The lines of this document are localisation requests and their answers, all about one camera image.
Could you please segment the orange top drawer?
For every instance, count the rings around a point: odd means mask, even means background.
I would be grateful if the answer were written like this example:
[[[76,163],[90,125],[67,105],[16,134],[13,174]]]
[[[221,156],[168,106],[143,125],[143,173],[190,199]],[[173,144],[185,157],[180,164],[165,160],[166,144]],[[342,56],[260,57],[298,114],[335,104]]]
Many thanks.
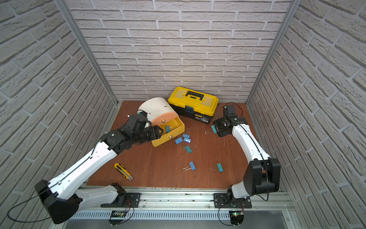
[[[172,121],[177,117],[179,117],[179,116],[176,112],[167,112],[167,113],[161,114],[161,115],[157,116],[156,118],[154,118],[151,121],[151,123],[153,126],[165,125],[169,121]]]

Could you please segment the round white drawer cabinet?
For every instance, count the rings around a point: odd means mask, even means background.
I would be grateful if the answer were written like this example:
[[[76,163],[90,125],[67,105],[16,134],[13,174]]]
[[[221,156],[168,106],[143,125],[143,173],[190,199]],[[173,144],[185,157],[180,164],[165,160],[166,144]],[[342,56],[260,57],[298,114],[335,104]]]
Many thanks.
[[[147,119],[151,122],[157,116],[167,113],[167,112],[175,112],[173,108],[169,105],[169,103],[161,97],[152,98],[142,103],[139,107],[139,110],[142,110],[147,113]]]

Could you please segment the yellow drawer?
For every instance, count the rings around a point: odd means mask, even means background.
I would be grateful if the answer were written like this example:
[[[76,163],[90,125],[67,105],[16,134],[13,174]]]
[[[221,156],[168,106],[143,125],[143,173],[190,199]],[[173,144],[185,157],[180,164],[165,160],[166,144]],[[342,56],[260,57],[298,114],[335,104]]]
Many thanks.
[[[165,126],[175,127],[176,129],[169,133],[166,133]],[[165,142],[177,137],[178,135],[182,134],[185,131],[185,124],[182,122],[182,120],[179,117],[175,118],[172,121],[169,121],[165,125],[160,125],[159,127],[161,129],[163,129],[164,133],[160,139],[152,141],[152,145],[154,147],[158,147],[158,146],[164,144]]]

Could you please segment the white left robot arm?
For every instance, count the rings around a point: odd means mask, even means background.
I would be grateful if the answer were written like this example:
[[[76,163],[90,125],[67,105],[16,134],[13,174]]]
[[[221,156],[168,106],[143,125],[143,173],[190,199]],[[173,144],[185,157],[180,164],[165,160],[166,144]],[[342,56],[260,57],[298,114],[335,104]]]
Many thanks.
[[[53,223],[61,224],[76,212],[93,206],[126,206],[125,190],[117,183],[90,191],[79,190],[79,187],[124,150],[159,139],[163,132],[159,126],[152,125],[145,115],[133,114],[119,129],[104,134],[95,147],[68,170],[50,181],[38,182],[35,190]]]

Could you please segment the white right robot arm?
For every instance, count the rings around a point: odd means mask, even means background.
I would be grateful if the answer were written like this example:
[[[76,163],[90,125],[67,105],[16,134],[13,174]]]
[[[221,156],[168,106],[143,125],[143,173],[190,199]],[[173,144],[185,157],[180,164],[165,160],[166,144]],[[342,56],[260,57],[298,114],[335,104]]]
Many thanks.
[[[279,191],[281,164],[264,151],[244,118],[219,118],[213,122],[213,130],[219,137],[233,135],[248,161],[243,180],[228,188],[226,194],[229,204]]]

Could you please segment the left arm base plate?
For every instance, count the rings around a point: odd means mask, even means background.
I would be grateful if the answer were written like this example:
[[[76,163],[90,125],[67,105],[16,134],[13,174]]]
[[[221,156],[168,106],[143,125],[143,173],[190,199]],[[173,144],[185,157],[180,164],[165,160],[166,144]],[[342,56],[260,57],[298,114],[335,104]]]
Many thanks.
[[[117,198],[109,204],[101,204],[101,208],[126,208],[131,205],[138,208],[141,193],[119,194]]]

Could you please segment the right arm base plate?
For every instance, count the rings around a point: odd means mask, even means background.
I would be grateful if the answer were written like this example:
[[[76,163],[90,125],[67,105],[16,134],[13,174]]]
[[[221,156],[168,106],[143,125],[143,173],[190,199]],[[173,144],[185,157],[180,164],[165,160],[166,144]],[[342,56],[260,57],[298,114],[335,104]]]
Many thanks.
[[[233,198],[226,193],[214,193],[213,194],[214,207],[218,208],[235,208],[235,209],[251,209],[252,203],[249,197],[247,198]]]

